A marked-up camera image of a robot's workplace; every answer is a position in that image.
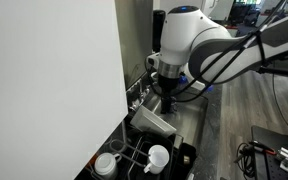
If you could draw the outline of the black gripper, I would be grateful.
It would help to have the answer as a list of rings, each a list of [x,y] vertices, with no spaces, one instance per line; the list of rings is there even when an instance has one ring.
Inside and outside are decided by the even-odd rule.
[[[175,89],[177,88],[179,83],[178,78],[167,78],[162,75],[158,76],[158,85],[161,88],[161,113],[166,114],[168,112],[174,113],[177,111],[177,102],[176,98],[173,97],[176,95]]]

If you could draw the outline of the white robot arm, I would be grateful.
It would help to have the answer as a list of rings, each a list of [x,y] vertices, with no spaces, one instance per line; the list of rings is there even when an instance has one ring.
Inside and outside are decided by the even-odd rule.
[[[157,60],[161,112],[171,111],[185,73],[205,86],[226,83],[288,55],[288,16],[271,16],[242,37],[209,19],[195,6],[179,6],[166,15]]]

